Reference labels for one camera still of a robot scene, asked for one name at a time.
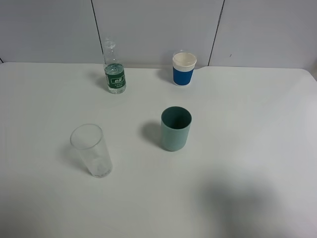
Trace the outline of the blue and white cup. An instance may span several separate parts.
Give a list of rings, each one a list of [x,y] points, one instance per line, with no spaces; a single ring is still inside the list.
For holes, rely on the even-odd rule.
[[[187,51],[178,51],[173,55],[173,82],[178,86],[190,84],[197,63],[194,54]]]

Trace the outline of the clear drinking glass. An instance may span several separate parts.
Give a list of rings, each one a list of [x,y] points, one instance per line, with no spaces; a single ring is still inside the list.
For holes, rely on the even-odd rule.
[[[98,125],[88,123],[77,127],[70,136],[70,144],[92,176],[104,178],[111,173],[112,161]]]

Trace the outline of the clear green-label water bottle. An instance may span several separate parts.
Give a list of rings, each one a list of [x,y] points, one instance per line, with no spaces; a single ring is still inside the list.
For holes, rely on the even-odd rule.
[[[118,58],[116,43],[106,38],[103,43],[104,71],[108,90],[112,94],[121,94],[126,89],[124,66]]]

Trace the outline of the teal green plastic cup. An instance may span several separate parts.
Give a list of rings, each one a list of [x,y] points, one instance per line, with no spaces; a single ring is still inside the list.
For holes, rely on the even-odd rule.
[[[192,116],[179,106],[165,109],[161,114],[161,145],[167,151],[182,149],[187,141]]]

